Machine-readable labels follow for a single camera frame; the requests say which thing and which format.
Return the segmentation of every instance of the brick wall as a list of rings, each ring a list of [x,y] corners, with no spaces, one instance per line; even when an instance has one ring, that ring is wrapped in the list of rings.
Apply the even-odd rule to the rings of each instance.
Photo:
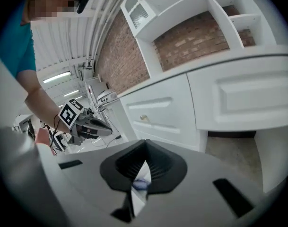
[[[224,8],[228,16],[238,15],[234,6]],[[239,32],[244,46],[255,45],[249,30]],[[229,49],[218,24],[209,12],[194,16],[171,28],[155,40],[163,71],[180,64]]]
[[[229,16],[239,14],[225,7]],[[244,46],[255,45],[249,30],[239,33]],[[163,71],[201,56],[229,49],[218,24],[209,12],[194,16],[155,40]],[[127,21],[120,11],[103,44],[96,73],[110,88],[121,93],[149,79],[149,75]]]
[[[96,72],[118,94],[149,79],[140,49],[122,11],[115,17],[105,39]]]

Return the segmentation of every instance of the fluorescent light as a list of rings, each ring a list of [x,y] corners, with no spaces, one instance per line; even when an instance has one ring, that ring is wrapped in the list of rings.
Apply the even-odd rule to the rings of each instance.
[[[52,78],[46,79],[46,80],[43,81],[43,83],[47,83],[47,82],[56,80],[58,78],[62,78],[62,77],[65,77],[65,76],[70,76],[70,75],[71,75],[71,73],[70,73],[70,71],[68,71],[68,72],[62,73],[60,75],[54,76]]]
[[[79,90],[75,90],[75,91],[73,91],[73,92],[71,92],[71,93],[65,94],[64,96],[69,96],[69,95],[71,95],[71,94],[77,93],[78,91],[79,91]]]

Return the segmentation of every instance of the drawer handle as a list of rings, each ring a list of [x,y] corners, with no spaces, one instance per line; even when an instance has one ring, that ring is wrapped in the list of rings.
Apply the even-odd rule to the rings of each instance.
[[[146,119],[146,118],[147,118],[147,115],[141,115],[141,116],[140,116],[140,119],[141,119],[141,120],[144,120],[144,119]]]

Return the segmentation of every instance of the cabinet door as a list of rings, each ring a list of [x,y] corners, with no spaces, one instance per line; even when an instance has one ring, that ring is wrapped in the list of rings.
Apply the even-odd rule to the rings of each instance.
[[[231,61],[187,76],[197,129],[246,131],[288,125],[288,56]]]
[[[199,150],[199,133],[186,74],[126,95],[121,102],[139,138],[144,135],[147,139],[176,142]]]

